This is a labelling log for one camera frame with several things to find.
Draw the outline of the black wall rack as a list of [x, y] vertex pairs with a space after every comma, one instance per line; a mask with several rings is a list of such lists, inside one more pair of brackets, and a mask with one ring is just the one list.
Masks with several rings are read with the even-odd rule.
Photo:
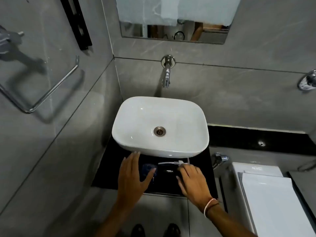
[[85, 23], [79, 0], [60, 0], [77, 44], [81, 51], [92, 46], [92, 41]]

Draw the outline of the person's left hand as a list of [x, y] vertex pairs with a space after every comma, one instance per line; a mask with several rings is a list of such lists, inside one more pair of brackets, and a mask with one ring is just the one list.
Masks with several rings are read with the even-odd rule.
[[133, 207], [148, 188], [141, 187], [139, 157], [140, 152], [132, 152], [121, 163], [117, 196], [117, 203], [121, 206]]

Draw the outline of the person's right forearm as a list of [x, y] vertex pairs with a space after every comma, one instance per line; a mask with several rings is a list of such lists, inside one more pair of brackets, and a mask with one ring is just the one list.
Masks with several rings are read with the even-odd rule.
[[222, 237], [258, 237], [243, 225], [233, 220], [220, 205], [208, 211], [208, 219], [217, 228]]

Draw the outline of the white toilet cistern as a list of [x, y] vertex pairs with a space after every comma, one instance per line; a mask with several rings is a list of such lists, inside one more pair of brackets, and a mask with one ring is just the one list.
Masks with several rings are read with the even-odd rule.
[[250, 211], [248, 210], [247, 201], [244, 197], [241, 184], [241, 176], [243, 173], [267, 175], [274, 177], [283, 177], [283, 174], [277, 166], [257, 165], [232, 162], [226, 169], [226, 185], [225, 194], [230, 197], [228, 212], [236, 218], [249, 231], [257, 235], [255, 226], [252, 222]]

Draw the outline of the black stone ledge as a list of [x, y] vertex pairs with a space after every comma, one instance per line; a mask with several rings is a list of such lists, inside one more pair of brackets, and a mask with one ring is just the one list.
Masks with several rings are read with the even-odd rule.
[[307, 134], [208, 125], [209, 145], [244, 150], [316, 156]]

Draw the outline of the white wash basin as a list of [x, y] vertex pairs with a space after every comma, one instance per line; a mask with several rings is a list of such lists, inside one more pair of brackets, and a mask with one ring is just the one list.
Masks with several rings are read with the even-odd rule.
[[[162, 126], [163, 137], [153, 130]], [[126, 99], [116, 115], [112, 137], [128, 151], [162, 158], [190, 158], [209, 145], [203, 110], [181, 99], [138, 96]]]

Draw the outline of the chrome wall faucet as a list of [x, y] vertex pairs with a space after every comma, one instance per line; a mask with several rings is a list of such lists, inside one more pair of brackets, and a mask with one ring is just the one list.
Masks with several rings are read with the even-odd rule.
[[165, 55], [161, 59], [161, 65], [164, 68], [164, 77], [162, 79], [162, 87], [168, 88], [170, 85], [171, 69], [176, 65], [176, 60], [172, 55]]

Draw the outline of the brown thread wristband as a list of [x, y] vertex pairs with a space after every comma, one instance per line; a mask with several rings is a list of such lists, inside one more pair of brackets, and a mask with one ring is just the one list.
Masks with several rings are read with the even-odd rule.
[[205, 216], [206, 218], [208, 217], [208, 211], [209, 211], [211, 208], [213, 208], [213, 207], [215, 207], [215, 206], [217, 206], [217, 205], [220, 204], [218, 201], [217, 201], [216, 203], [215, 203], [214, 201], [215, 201], [214, 199], [210, 200], [210, 201], [207, 203], [207, 205], [205, 206], [205, 208], [204, 208], [203, 214], [204, 214], [204, 216]]

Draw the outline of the white thread wristband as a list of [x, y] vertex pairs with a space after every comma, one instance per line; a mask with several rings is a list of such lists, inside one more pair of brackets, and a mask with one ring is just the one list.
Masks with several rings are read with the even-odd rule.
[[207, 217], [207, 212], [209, 210], [209, 208], [213, 207], [214, 205], [218, 204], [218, 200], [215, 198], [210, 199], [207, 204], [205, 205], [204, 209], [203, 209], [203, 215], [205, 218]]

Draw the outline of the black shoe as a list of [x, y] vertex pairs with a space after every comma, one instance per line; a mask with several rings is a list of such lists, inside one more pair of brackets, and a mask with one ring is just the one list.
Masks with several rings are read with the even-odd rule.
[[181, 237], [181, 231], [175, 223], [170, 223], [165, 230], [163, 237]]
[[146, 237], [143, 226], [141, 224], [136, 224], [131, 231], [130, 237]]

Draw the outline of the person's right hand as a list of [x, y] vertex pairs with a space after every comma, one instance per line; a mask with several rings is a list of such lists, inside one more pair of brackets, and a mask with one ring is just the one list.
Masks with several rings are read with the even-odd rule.
[[212, 196], [202, 171], [199, 167], [191, 164], [182, 164], [178, 170], [183, 179], [188, 177], [186, 182], [187, 193], [183, 193], [183, 195], [203, 212], [205, 205], [212, 199]]

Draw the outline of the chrome wall fixture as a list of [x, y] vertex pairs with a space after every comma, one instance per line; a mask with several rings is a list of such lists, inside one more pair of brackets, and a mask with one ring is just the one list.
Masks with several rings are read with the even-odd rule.
[[297, 83], [300, 91], [311, 91], [316, 89], [316, 69], [306, 73]]

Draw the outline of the dark blue pump bottle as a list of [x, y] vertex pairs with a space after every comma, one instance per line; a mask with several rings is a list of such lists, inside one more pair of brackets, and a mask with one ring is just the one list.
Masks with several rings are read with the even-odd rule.
[[176, 179], [176, 176], [180, 176], [178, 168], [182, 164], [190, 164], [189, 158], [152, 162], [146, 160], [144, 163], [141, 163], [139, 167], [140, 180], [145, 180], [149, 172], [155, 169], [149, 186], [164, 185], [165, 182], [169, 182]]

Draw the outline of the chrome angle valve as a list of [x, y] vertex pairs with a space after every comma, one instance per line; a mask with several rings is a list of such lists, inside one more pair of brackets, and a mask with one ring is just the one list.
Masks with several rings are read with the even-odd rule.
[[219, 152], [213, 153], [211, 155], [211, 159], [212, 159], [212, 168], [213, 170], [215, 170], [216, 168], [218, 168], [220, 165], [222, 165], [223, 163], [227, 162], [229, 160], [229, 157], [227, 155], [221, 154]]

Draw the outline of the person's left forearm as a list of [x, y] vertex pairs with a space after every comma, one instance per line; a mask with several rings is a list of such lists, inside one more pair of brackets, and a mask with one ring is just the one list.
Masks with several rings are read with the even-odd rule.
[[100, 225], [94, 237], [115, 237], [134, 207], [115, 203], [105, 221]]

